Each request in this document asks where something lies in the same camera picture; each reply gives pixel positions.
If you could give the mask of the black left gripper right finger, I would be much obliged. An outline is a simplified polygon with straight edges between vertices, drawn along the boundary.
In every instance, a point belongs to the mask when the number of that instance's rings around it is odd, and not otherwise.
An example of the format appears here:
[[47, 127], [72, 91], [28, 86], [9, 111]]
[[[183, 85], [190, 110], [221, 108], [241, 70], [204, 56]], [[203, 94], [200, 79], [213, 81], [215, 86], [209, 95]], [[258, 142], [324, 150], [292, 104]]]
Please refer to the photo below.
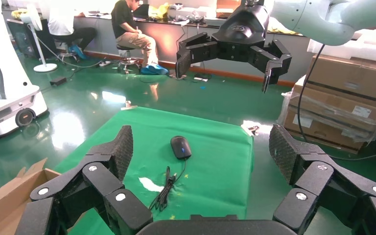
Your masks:
[[376, 182], [337, 164], [319, 146], [275, 124], [270, 155], [292, 189], [273, 219], [302, 235], [317, 210], [331, 211], [354, 235], [376, 235]]

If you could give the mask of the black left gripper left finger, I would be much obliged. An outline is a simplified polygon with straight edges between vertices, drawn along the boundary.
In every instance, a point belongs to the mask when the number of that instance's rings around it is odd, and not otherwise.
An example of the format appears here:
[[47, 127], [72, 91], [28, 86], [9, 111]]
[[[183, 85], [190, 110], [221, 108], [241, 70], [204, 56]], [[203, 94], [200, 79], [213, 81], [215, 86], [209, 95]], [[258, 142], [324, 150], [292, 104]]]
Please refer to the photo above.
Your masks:
[[66, 235], [90, 209], [114, 234], [137, 234], [153, 215], [124, 185], [132, 156], [132, 128], [124, 125], [112, 141], [93, 146], [77, 166], [31, 192], [16, 234]]

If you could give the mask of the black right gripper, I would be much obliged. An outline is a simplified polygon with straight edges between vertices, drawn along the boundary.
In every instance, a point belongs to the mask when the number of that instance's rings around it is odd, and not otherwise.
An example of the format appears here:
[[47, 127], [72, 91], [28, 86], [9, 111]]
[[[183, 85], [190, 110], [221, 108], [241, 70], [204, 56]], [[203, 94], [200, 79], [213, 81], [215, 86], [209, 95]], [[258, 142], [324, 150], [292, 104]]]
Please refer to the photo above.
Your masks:
[[176, 53], [176, 78], [181, 79], [191, 64], [213, 59], [249, 62], [264, 73], [262, 92], [277, 84], [279, 77], [288, 72], [292, 55], [280, 40], [265, 44], [269, 23], [266, 8], [238, 6], [219, 30], [212, 34], [200, 33], [179, 43]]

